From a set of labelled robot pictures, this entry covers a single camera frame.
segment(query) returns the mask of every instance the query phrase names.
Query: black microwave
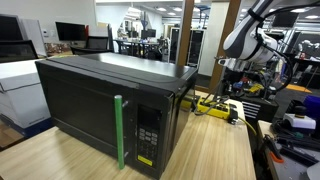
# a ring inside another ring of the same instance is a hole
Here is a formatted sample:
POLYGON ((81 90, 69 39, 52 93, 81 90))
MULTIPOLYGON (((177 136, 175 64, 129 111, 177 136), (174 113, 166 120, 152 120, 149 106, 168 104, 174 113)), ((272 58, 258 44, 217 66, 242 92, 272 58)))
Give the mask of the black microwave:
POLYGON ((117 158, 121 95, 125 164, 159 179, 188 120, 197 69, 113 53, 37 61, 54 124, 117 158))

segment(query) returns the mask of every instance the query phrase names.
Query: power strip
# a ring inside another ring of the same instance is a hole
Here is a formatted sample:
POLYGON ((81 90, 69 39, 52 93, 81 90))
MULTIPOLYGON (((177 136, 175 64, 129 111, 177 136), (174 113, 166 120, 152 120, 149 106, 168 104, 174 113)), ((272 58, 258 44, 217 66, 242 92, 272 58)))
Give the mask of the power strip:
MULTIPOLYGON (((211 100, 204 101, 205 98, 198 100, 197 109, 198 112, 206 112, 211 106, 217 104, 217 102, 210 102, 211 100)), ((232 123, 233 120, 238 119, 238 112, 236 110, 237 106, 230 103, 221 103, 211 108, 207 115, 218 117, 221 119, 228 120, 229 123, 232 123)))

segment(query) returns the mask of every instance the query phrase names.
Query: monitor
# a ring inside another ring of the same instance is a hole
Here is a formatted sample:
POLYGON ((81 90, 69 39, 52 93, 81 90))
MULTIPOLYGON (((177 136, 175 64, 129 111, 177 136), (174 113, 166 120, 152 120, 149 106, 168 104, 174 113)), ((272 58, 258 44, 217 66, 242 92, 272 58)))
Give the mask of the monitor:
POLYGON ((148 37, 156 37, 156 30, 155 29, 148 29, 148 37))
POLYGON ((138 37, 138 32, 137 31, 128 31, 128 36, 129 38, 136 38, 138 37))
POLYGON ((148 38, 148 31, 141 30, 141 39, 147 39, 147 38, 148 38))
POLYGON ((272 27, 293 28, 299 13, 281 12, 275 15, 272 27))
POLYGON ((85 41, 85 25, 56 22, 60 41, 85 41))
POLYGON ((0 41, 23 40, 18 16, 0 14, 0 41))

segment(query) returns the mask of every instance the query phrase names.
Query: black cabinet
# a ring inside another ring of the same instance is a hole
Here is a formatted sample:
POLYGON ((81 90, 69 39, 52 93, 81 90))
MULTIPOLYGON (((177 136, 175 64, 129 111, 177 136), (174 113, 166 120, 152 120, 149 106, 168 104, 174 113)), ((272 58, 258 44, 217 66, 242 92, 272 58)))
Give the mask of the black cabinet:
MULTIPOLYGON (((169 53, 169 62, 175 63, 177 57, 177 50, 178 50, 178 39, 179 39, 179 31, 178 28, 172 28, 170 34, 170 53, 169 53)), ((203 44, 203 37, 204 37, 204 30, 190 30, 190 43, 188 47, 188 56, 186 65, 192 67, 198 67, 202 44, 203 44)))

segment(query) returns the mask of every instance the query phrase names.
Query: microwave handle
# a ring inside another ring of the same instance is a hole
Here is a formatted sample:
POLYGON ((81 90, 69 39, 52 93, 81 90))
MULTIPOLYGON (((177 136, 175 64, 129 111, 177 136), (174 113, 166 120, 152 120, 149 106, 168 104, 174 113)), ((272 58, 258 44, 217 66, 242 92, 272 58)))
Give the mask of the microwave handle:
POLYGON ((114 106, 116 114, 116 131, 117 131, 117 149, 118 149, 118 166, 124 168, 124 146, 123 146, 123 120, 122 120, 122 96, 114 96, 114 106))

